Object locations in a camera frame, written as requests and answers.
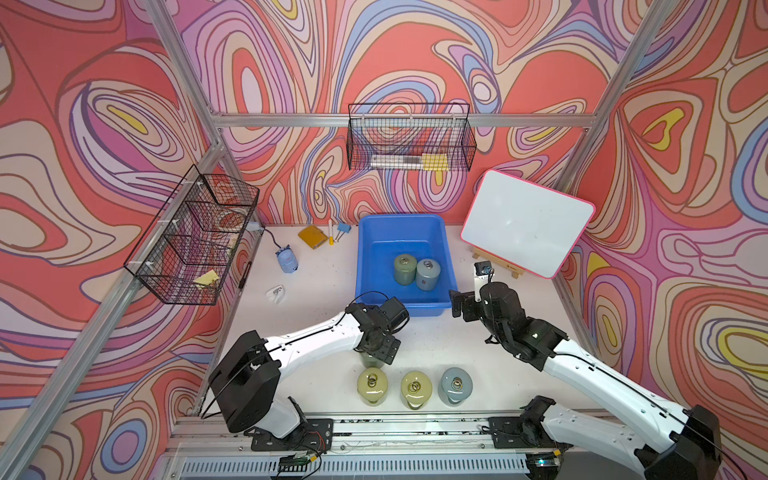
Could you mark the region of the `green tea canister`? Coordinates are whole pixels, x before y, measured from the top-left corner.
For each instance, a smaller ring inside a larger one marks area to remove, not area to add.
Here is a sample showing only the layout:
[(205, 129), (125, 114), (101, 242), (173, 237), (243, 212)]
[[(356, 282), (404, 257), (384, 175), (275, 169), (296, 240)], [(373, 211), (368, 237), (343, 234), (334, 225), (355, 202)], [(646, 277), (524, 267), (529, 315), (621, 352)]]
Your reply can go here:
[(414, 282), (418, 260), (410, 254), (398, 255), (394, 260), (394, 280), (403, 286)]
[(360, 357), (365, 368), (381, 368), (384, 365), (383, 361), (371, 356), (370, 354), (361, 353)]

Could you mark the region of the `yellow-green tea canister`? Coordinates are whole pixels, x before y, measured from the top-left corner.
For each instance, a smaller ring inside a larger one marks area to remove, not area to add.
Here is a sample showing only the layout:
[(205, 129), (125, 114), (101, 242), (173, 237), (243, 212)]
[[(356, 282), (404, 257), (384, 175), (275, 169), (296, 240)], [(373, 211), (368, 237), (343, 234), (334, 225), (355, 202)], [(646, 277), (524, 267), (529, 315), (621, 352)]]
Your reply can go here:
[(385, 400), (388, 390), (388, 377), (379, 368), (367, 368), (358, 377), (357, 392), (366, 405), (380, 405)]
[(431, 398), (433, 386), (426, 373), (413, 370), (402, 378), (400, 391), (404, 404), (411, 410), (419, 410)]

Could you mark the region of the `light blue tea canister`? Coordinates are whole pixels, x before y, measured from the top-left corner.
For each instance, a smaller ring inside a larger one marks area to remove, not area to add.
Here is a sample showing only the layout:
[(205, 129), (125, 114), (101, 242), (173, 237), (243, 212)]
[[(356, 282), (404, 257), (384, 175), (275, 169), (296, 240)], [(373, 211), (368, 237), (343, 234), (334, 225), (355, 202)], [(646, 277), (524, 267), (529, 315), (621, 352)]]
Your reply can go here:
[(432, 291), (436, 288), (440, 275), (440, 264), (434, 259), (425, 258), (416, 266), (415, 283), (422, 291)]

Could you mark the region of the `green tea canister back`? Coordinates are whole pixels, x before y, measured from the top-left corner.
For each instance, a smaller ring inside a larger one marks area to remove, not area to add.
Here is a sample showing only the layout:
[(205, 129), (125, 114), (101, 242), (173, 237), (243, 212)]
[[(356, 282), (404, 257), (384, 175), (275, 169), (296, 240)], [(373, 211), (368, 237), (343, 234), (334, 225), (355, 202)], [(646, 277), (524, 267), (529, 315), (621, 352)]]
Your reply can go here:
[(403, 286), (414, 282), (418, 260), (410, 254), (398, 255), (394, 260), (394, 280)]

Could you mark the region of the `blue-grey tea canister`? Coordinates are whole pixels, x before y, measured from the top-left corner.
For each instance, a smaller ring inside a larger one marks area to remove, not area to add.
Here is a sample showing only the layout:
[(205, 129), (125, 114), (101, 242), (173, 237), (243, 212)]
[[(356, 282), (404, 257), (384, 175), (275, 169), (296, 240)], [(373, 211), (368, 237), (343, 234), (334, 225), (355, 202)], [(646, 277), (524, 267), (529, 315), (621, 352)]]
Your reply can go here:
[(450, 367), (444, 371), (438, 384), (441, 401), (450, 407), (464, 403), (473, 392), (473, 380), (469, 373), (459, 367)]

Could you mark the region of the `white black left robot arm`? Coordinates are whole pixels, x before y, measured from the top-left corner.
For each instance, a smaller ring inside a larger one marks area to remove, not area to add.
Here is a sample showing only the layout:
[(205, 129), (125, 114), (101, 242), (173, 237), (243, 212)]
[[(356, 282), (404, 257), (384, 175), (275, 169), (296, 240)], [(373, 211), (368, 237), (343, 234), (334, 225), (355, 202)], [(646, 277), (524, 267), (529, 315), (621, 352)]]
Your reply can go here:
[(352, 302), (334, 317), (303, 330), (263, 338), (251, 330), (235, 341), (208, 377), (213, 404), (232, 434), (249, 429), (285, 439), (306, 423), (298, 404), (277, 396), (296, 370), (325, 357), (355, 351), (387, 365), (400, 347), (396, 334), (410, 314), (396, 298), (382, 305)]

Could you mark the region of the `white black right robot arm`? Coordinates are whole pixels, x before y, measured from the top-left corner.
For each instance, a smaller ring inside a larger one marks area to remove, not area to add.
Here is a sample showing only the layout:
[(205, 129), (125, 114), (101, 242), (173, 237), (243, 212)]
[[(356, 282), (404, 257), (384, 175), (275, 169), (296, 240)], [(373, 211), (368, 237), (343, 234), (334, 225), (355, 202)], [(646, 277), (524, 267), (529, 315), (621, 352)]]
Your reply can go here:
[(686, 408), (606, 366), (551, 323), (527, 315), (516, 291), (489, 282), (450, 294), (452, 314), (479, 321), (517, 360), (559, 379), (604, 407), (613, 421), (582, 415), (537, 396), (519, 417), (529, 442), (549, 439), (588, 450), (646, 479), (713, 479), (724, 453), (718, 417)]

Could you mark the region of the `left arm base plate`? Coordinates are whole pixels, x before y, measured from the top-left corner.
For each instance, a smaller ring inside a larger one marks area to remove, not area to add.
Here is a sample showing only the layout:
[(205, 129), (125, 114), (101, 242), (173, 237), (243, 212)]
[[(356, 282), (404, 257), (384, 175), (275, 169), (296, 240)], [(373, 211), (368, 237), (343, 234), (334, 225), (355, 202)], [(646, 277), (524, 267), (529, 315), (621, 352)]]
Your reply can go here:
[(251, 450), (316, 451), (325, 453), (332, 447), (334, 421), (331, 418), (310, 418), (301, 423), (284, 439), (278, 439), (265, 430), (255, 429), (251, 435)]

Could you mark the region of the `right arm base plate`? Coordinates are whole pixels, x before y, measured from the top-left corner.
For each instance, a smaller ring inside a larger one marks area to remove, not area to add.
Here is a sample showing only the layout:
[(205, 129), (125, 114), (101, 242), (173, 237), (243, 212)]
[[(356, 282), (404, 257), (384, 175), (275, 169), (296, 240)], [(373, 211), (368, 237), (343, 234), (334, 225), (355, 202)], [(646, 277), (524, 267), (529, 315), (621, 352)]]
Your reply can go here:
[(555, 441), (544, 428), (522, 416), (488, 418), (486, 431), (495, 449), (560, 449), (567, 451), (571, 444)]

